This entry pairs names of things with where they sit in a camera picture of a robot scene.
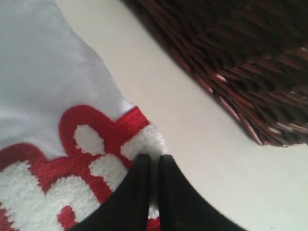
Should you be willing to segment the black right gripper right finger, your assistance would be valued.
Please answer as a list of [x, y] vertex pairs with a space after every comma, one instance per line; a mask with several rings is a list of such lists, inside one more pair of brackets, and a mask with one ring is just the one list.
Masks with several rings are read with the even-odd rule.
[[159, 158], [158, 207], [162, 231], [244, 231], [189, 183], [173, 156]]

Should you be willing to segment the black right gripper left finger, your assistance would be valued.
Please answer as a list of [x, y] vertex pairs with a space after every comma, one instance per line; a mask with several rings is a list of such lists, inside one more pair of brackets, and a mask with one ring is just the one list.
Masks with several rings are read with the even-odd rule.
[[150, 157], [140, 154], [113, 194], [73, 231], [145, 231], [150, 200]]

